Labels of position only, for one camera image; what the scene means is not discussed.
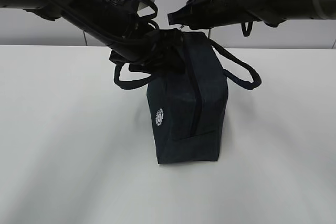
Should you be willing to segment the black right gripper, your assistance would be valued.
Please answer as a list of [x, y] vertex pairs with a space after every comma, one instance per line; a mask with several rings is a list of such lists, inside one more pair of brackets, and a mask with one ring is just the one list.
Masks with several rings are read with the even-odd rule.
[[169, 25], [200, 30], [252, 22], [252, 15], [237, 0], [188, 0], [181, 9], [168, 13]]

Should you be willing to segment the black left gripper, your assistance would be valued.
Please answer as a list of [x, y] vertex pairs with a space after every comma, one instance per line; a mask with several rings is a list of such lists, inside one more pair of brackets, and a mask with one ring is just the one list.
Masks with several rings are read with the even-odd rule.
[[114, 64], [128, 63], [131, 72], [155, 73], [160, 76], [173, 72], [185, 73], [180, 48], [182, 32], [177, 29], [154, 30], [145, 34], [146, 43], [119, 45], [113, 48], [109, 60]]

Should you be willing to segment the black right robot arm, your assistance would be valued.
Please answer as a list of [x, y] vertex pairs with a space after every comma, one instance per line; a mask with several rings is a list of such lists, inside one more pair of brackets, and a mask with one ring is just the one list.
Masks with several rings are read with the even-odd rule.
[[188, 0], [167, 18], [191, 30], [240, 24], [247, 37], [254, 22], [276, 28], [287, 20], [334, 20], [335, 0]]

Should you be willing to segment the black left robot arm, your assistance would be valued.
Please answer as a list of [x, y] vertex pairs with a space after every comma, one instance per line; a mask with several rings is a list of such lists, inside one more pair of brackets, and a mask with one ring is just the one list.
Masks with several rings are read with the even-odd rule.
[[182, 33], [158, 26], [154, 0], [1, 0], [1, 8], [22, 9], [50, 21], [63, 18], [109, 47], [113, 62], [128, 63], [132, 70], [185, 70], [178, 51]]

